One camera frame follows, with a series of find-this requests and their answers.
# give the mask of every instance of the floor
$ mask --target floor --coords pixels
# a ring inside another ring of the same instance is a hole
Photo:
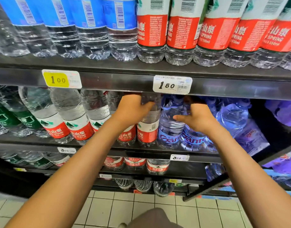
[[[23,202],[0,199],[0,228]],[[117,227],[143,212],[160,207],[170,221],[184,228],[252,228],[240,203],[235,200],[192,199],[180,196],[91,191],[73,228]]]

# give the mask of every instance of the barcode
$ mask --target barcode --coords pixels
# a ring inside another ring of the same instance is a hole
[[[123,2],[115,1],[115,10],[116,10],[116,20],[117,20],[117,28],[124,29],[124,12],[123,12]]]
[[[183,0],[181,3],[181,11],[186,13],[193,13],[197,0]]]
[[[90,0],[82,0],[82,5],[88,27],[96,27],[94,14],[92,12],[92,4]]]
[[[151,0],[151,9],[152,10],[162,10],[163,9],[163,0]]]
[[[69,25],[61,0],[51,0],[61,25]]]
[[[181,85],[179,85],[177,88],[178,89],[187,89],[188,87],[187,86],[181,86]]]
[[[227,13],[239,13],[245,0],[232,0]]]
[[[263,10],[263,15],[273,15],[284,0],[269,0]]]
[[[30,11],[26,1],[25,0],[15,0],[15,1],[18,4],[18,7],[20,8],[22,14],[24,15],[26,22],[30,25],[36,24],[36,20],[34,19],[33,14]]]

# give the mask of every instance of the white tiled floor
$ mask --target white tiled floor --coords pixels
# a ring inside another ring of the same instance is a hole
[[[10,199],[0,200],[0,228],[23,205]],[[240,203],[235,200],[192,199],[180,196],[91,191],[73,228],[117,227],[129,223],[145,211],[160,207],[170,221],[184,228],[252,228]]]

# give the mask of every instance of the blue bottle label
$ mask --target blue bottle label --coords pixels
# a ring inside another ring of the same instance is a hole
[[[33,0],[0,0],[0,4],[13,25],[43,24],[41,15]]]
[[[106,26],[110,29],[137,28],[136,0],[103,0]]]
[[[75,24],[80,28],[106,26],[102,0],[69,0]]]
[[[204,142],[204,139],[205,139],[205,137],[192,136],[192,135],[188,134],[186,130],[183,131],[182,137],[184,138],[184,140],[186,142],[190,143],[191,145],[202,144]]]
[[[68,0],[34,0],[46,26],[63,27],[75,24]]]
[[[163,133],[161,130],[158,130],[158,139],[164,141],[165,143],[174,144],[179,142],[180,134],[176,136],[170,136],[166,133]]]

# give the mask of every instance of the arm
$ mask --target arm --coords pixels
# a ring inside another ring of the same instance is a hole
[[[216,145],[235,191],[254,228],[291,228],[291,197],[247,154],[213,117],[205,104],[192,104],[191,115],[176,115]]]
[[[141,105],[139,95],[122,97],[112,117],[25,202],[5,228],[71,228],[111,146],[126,128],[141,121],[153,105]]]

